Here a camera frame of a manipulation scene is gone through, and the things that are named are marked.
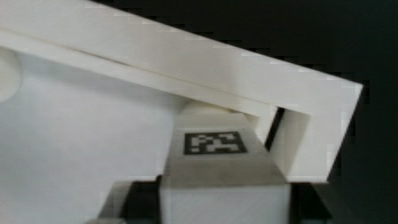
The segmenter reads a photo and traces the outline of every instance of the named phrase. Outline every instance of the white plastic panel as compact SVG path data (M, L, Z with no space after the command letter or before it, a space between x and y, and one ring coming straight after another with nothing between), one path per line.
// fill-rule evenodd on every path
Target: white plastic panel
M84 224L115 182L163 173L186 99L19 58L22 85L0 104L0 223Z
M1 1L0 45L264 120L285 108L271 156L289 181L326 181L360 84L81 0Z

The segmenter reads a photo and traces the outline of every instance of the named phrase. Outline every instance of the black strip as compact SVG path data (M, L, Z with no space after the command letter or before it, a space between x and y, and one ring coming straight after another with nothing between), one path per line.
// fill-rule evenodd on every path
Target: black strip
M282 121L282 115L283 115L283 108L278 107L275 119L273 119L271 126L269 126L269 133L267 133L267 137L266 137L266 141L264 141L264 149L267 151L271 149L271 143L273 143L276 129L278 129L280 121Z
M308 183L291 185L291 208L289 224L299 224L303 221L324 223L331 216L321 202L319 195Z
M132 182L120 218L127 224L159 224L159 178L152 182Z

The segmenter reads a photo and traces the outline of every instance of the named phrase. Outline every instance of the dark background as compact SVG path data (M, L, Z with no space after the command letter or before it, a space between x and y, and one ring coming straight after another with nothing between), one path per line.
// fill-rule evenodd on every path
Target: dark background
M398 1L99 2L363 84L328 180L363 223L395 224Z

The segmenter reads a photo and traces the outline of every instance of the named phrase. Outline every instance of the white wall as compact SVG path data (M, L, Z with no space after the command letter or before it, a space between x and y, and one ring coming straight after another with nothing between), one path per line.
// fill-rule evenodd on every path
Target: white wall
M0 104L0 223L77 224L115 181L161 172L184 99L20 55Z

